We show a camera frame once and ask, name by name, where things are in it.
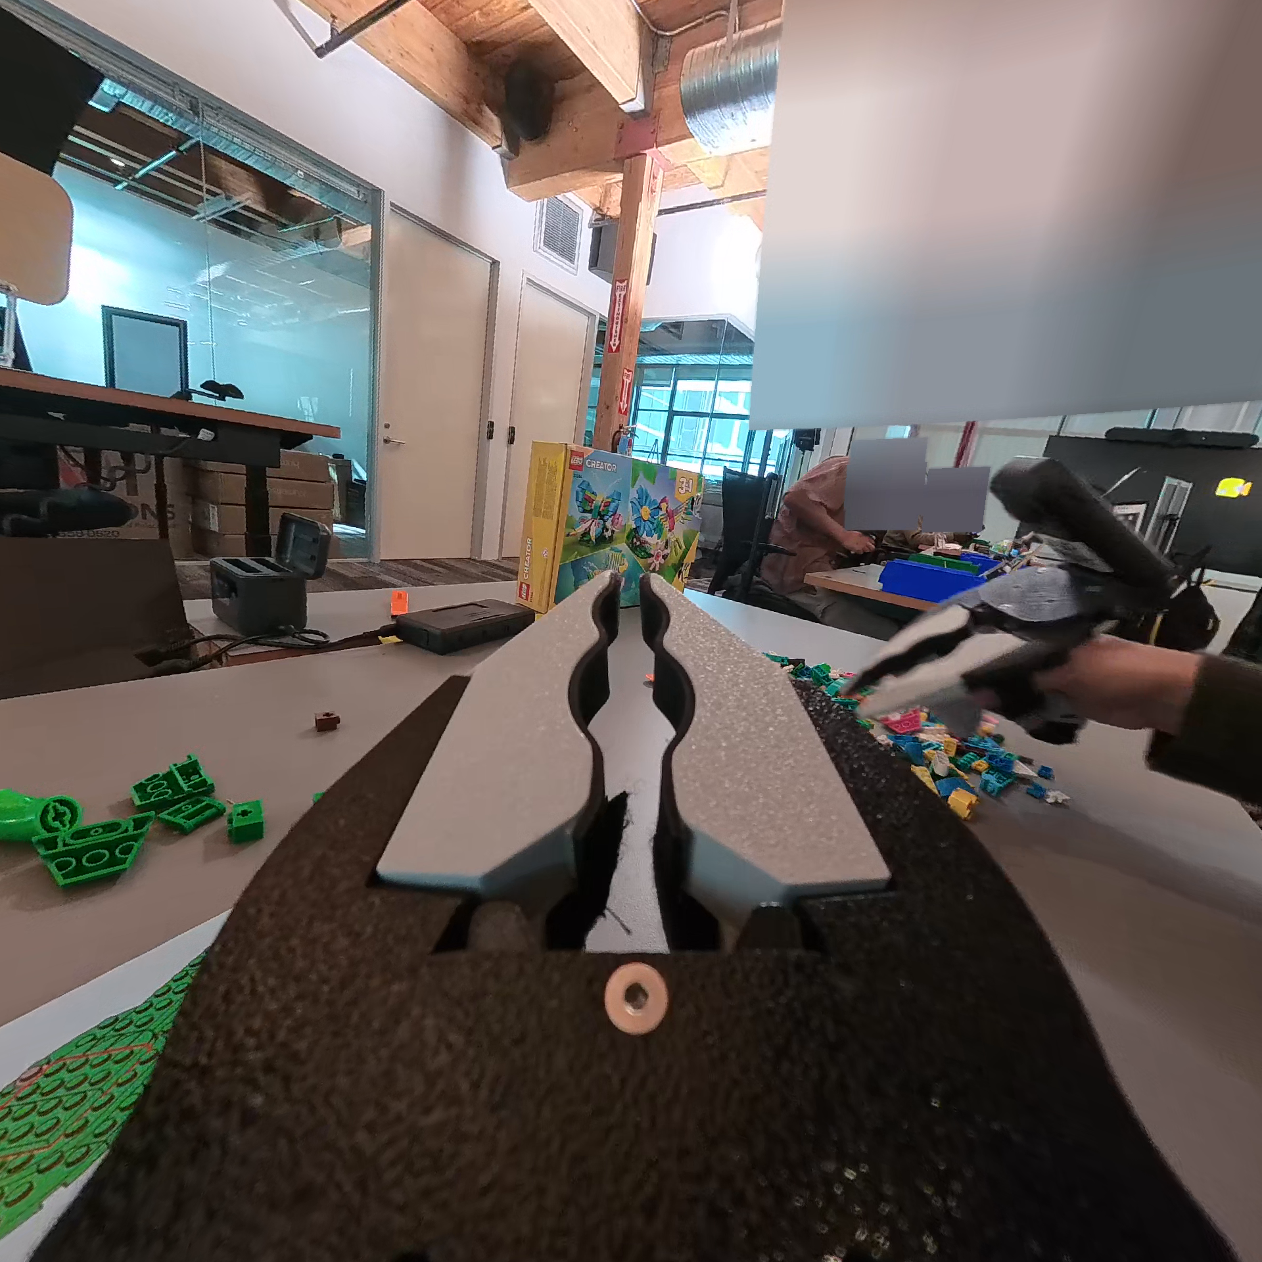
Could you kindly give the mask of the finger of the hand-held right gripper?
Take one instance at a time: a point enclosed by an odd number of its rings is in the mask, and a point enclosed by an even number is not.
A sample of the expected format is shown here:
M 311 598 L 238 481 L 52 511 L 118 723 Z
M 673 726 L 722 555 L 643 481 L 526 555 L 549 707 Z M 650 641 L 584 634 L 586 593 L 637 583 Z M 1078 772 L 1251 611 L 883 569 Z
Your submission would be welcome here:
M 1003 719 L 1037 719 L 1045 699 L 1034 677 L 1065 660 L 1069 645 L 1058 641 L 967 638 L 945 658 L 883 674 L 859 703 L 859 716 L 888 719 L 929 709 L 948 726 L 977 726 L 981 701 L 990 701 Z
M 1058 641 L 1075 650 L 1102 621 L 1102 575 L 1014 572 L 919 614 L 854 674 L 849 691 L 945 658 L 967 638 Z

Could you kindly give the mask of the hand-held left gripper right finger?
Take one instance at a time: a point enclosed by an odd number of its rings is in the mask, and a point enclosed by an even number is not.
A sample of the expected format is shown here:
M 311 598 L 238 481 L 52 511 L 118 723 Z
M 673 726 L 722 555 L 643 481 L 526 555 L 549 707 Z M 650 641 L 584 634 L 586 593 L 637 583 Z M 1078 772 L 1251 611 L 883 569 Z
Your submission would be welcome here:
M 667 948 L 719 948 L 761 909 L 883 895 L 880 860 L 790 674 L 658 576 L 640 583 L 658 763 L 654 892 Z

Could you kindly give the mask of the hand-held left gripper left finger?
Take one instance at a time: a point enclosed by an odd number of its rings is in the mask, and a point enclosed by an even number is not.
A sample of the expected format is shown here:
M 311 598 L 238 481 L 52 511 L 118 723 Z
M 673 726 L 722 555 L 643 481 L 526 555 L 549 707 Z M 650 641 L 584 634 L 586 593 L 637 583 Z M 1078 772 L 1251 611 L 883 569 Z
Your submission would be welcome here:
M 465 681 L 375 867 L 393 889 L 513 902 L 546 946 L 584 948 L 620 843 L 589 736 L 608 703 L 622 580 L 589 580 Z

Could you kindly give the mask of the pile of coloured toy bricks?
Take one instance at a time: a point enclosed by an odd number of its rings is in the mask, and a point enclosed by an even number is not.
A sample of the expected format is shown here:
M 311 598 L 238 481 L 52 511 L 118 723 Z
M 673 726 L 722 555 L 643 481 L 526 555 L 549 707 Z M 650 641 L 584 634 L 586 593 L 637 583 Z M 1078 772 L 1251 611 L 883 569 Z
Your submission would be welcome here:
M 993 719 L 967 736 L 957 739 L 929 709 L 912 707 L 879 719 L 862 716 L 862 703 L 873 691 L 849 691 L 851 671 L 837 671 L 830 663 L 808 663 L 804 658 L 766 654 L 772 667 L 820 691 L 836 709 L 854 719 L 854 723 L 883 750 L 899 756 L 911 776 L 915 776 L 935 799 L 962 822 L 967 822 L 981 799 L 1003 799 L 1003 794 L 1023 789 L 1026 797 L 1065 807 L 1069 797 L 1053 788 L 1053 769 L 1037 766 L 1009 750 L 997 732 Z

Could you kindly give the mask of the cluster of small green bricks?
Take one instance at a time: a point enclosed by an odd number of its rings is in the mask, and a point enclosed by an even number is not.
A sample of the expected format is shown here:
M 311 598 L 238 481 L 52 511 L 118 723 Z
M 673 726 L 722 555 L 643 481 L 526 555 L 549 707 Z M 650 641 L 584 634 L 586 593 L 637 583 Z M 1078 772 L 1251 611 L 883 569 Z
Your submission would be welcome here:
M 166 769 L 130 788 L 130 814 L 102 822 L 82 822 L 56 835 L 29 843 L 53 889 L 72 892 L 131 870 L 148 834 L 189 840 L 213 824 L 223 828 L 229 844 L 257 844 L 268 834 L 262 799 L 218 799 L 216 781 L 199 756 L 183 756 Z

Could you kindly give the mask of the green round brick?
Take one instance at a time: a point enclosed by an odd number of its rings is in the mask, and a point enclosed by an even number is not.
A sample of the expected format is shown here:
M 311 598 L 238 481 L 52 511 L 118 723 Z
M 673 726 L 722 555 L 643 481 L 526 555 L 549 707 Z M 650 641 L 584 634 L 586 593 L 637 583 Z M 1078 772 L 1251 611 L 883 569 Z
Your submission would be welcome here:
M 0 840 L 29 844 L 39 835 L 74 831 L 82 822 L 82 807 L 69 797 L 22 797 L 0 794 Z

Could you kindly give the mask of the person's right forearm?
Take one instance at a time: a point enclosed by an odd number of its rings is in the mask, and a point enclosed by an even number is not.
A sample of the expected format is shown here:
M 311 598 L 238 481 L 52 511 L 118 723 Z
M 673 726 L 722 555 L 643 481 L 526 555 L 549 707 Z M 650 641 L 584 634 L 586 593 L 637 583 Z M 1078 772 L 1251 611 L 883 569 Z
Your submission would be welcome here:
M 1259 822 L 1262 670 L 1236 658 L 1197 654 L 1180 730 L 1150 739 L 1145 766 L 1236 799 Z

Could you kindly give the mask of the grey desk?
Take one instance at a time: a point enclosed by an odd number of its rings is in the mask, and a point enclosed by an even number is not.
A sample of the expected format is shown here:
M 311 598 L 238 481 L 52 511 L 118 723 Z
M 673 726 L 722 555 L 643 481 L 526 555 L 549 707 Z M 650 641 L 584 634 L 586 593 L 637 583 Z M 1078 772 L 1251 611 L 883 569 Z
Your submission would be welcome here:
M 883 645 L 683 593 L 761 652 Z M 584 948 L 375 867 L 488 650 L 2 701 L 2 788 L 121 804 L 196 753 L 265 843 L 2 892 L 2 1027 L 226 915 L 130 1125 L 32 1260 L 1259 1260 L 1259 831 L 1145 739 L 1043 746 L 1065 807 L 960 824 L 888 750 L 827 753 L 883 895 L 667 948 L 640 609 L 589 736 L 620 843 Z M 317 712 L 340 730 L 314 732 Z

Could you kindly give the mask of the person's right hand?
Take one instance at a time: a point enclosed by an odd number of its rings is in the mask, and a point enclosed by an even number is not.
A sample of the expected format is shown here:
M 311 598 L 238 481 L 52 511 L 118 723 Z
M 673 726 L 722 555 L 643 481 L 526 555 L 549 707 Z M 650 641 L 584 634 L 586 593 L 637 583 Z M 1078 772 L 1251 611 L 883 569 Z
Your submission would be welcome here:
M 1180 654 L 1118 638 L 1094 638 L 1034 674 L 1043 696 L 1062 699 L 1083 720 L 1128 732 L 1177 736 L 1204 667 L 1204 654 Z

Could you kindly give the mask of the blue bin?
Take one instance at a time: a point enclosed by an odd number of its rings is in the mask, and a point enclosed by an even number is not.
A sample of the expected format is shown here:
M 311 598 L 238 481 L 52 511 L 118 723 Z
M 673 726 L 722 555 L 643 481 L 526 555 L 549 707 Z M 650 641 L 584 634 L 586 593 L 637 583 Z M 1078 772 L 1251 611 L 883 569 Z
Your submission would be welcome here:
M 903 598 L 919 598 L 926 603 L 945 603 L 962 591 L 974 591 L 987 583 L 987 576 L 998 569 L 998 560 L 962 555 L 971 560 L 971 572 L 941 572 L 929 566 L 915 566 L 908 560 L 890 560 L 880 572 L 880 588 Z

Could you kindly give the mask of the black video bar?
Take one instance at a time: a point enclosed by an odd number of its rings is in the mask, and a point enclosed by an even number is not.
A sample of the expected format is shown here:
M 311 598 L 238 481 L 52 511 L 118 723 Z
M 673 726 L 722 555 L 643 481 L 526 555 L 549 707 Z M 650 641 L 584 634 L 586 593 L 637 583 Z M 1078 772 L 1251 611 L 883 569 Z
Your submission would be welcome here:
M 1233 429 L 1132 429 L 1112 426 L 1102 435 L 1109 444 L 1160 448 L 1160 451 L 1253 451 L 1253 432 Z

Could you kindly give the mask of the wooden work table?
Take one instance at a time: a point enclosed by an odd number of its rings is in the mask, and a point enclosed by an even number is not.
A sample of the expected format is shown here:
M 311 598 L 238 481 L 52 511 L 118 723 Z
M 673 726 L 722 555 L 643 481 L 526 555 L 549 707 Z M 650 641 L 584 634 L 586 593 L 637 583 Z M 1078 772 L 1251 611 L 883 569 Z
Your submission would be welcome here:
M 844 572 L 813 572 L 804 576 L 804 585 L 813 591 L 847 593 L 847 598 L 859 598 L 863 603 L 879 603 L 879 605 L 890 605 L 890 609 L 911 609 L 915 614 L 935 605 L 935 603 L 926 603 L 919 598 L 883 591 L 880 572 L 883 572 L 883 566 L 859 566 L 859 569 L 844 569 Z

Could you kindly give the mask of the black backpack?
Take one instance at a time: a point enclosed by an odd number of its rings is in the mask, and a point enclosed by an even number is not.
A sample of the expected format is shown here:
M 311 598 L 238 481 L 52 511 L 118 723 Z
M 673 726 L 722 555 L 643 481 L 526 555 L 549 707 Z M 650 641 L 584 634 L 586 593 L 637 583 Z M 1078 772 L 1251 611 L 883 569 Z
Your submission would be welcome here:
M 1180 654 L 1197 654 L 1213 642 L 1217 625 L 1222 621 L 1210 605 L 1200 583 L 1186 583 L 1163 609 L 1153 632 L 1153 645 Z

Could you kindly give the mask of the yellow toy brick box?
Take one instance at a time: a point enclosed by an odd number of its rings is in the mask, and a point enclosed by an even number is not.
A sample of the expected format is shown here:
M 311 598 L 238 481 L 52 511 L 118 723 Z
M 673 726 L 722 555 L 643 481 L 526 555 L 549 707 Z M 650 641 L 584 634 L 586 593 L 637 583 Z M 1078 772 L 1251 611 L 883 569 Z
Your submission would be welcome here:
M 516 603 L 546 614 L 589 580 L 615 575 L 640 605 L 654 575 L 683 591 L 703 527 L 703 475 L 608 451 L 532 441 Z

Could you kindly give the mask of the grey battery charger case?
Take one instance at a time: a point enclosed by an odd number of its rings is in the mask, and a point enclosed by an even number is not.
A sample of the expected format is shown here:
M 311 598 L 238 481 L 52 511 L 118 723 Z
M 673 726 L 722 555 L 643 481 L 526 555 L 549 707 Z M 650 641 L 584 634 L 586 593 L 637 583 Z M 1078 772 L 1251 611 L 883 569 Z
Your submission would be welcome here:
M 330 540 L 330 527 L 281 513 L 271 560 L 209 560 L 216 621 L 241 638 L 305 632 L 307 583 L 323 576 Z

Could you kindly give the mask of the stack of cardboard boxes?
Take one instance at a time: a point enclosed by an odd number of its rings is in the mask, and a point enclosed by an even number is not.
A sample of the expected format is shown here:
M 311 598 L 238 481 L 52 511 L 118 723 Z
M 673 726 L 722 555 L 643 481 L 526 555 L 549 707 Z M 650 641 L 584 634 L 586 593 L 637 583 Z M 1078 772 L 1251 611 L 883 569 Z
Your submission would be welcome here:
M 130 507 L 121 527 L 65 530 L 65 540 L 153 542 L 166 526 L 174 560 L 245 557 L 245 470 L 222 461 L 163 458 L 163 513 L 154 501 L 154 465 L 148 457 L 102 452 L 102 490 Z M 336 481 L 324 457 L 281 452 L 280 475 L 268 474 L 271 533 L 281 513 L 295 513 L 323 527 L 336 521 Z

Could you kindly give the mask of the white door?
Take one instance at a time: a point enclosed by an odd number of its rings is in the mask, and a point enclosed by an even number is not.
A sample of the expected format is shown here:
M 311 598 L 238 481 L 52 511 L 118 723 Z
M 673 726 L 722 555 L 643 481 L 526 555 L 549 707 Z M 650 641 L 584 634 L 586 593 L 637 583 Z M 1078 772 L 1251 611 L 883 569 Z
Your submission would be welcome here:
M 475 560 L 497 264 L 388 204 L 375 439 L 378 560 Z
M 596 317 L 523 279 L 510 395 L 510 485 L 526 478 L 529 441 L 573 441 L 589 377 Z

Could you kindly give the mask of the dark grey cabinet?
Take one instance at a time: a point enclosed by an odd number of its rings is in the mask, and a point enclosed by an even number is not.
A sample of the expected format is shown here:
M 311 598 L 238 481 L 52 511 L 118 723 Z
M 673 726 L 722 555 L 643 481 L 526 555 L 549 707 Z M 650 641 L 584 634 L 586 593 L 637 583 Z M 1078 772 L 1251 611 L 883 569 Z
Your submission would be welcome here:
M 189 641 L 166 542 L 2 540 L 2 701 L 144 681 Z

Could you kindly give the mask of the long wooden table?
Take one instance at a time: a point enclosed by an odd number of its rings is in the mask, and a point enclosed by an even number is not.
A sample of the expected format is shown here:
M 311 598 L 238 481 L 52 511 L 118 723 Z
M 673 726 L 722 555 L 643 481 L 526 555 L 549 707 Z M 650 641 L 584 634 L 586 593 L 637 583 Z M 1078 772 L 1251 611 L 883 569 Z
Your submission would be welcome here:
M 271 501 L 265 474 L 281 451 L 311 439 L 340 439 L 336 426 L 241 412 L 233 406 L 154 397 L 16 370 L 0 372 L 0 435 L 20 444 L 82 452 L 153 457 L 154 487 L 163 458 L 199 458 L 245 470 L 245 557 L 271 557 Z

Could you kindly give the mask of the black monitor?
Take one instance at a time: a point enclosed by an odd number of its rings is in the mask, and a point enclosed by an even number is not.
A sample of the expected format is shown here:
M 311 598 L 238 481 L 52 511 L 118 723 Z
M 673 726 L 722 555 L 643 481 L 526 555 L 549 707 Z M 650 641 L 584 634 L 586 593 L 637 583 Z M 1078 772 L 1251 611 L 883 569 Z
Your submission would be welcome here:
M 177 397 L 189 390 L 180 317 L 99 307 L 102 387 Z

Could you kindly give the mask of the rounded cardboard panel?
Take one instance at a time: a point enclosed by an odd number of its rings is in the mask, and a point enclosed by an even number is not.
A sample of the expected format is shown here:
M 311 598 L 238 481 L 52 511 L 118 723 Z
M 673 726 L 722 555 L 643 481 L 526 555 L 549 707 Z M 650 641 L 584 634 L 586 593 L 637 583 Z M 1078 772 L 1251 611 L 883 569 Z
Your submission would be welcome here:
M 72 200 L 46 173 L 0 157 L 0 287 L 56 307 L 69 295 Z

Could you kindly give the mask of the black square panel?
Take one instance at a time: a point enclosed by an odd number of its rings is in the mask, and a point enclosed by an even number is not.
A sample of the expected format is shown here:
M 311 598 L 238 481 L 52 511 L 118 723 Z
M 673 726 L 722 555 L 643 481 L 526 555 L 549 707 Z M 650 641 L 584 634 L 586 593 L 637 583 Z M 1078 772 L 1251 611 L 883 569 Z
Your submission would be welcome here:
M 46 176 L 102 75 L 69 50 L 0 13 L 0 151 Z

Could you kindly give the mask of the black wall screen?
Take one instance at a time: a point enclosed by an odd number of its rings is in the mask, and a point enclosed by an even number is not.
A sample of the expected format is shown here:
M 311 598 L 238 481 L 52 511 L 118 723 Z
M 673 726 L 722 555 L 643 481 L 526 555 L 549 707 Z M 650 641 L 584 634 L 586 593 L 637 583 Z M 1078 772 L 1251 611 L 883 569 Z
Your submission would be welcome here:
M 1050 435 L 1045 458 L 1094 487 L 1112 513 L 1168 560 L 1262 575 L 1262 451 L 1160 451 Z

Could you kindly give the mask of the wooden post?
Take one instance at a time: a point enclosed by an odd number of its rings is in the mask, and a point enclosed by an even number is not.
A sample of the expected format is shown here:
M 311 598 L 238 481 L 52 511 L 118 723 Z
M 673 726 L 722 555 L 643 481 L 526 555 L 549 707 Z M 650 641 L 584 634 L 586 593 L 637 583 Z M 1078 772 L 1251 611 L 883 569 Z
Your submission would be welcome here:
M 615 451 L 631 421 L 640 323 L 654 256 L 663 163 L 656 151 L 622 166 L 622 209 L 609 272 L 609 301 L 601 344 L 601 380 L 594 421 L 594 451 Z

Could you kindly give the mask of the silver air duct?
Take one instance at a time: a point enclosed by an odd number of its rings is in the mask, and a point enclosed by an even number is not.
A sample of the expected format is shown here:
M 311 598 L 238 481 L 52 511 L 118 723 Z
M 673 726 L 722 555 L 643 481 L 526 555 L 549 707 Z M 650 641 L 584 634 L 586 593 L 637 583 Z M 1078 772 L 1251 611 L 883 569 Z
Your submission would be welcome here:
M 772 142 L 781 20 L 722 36 L 683 57 L 679 104 L 706 157 L 735 157 Z

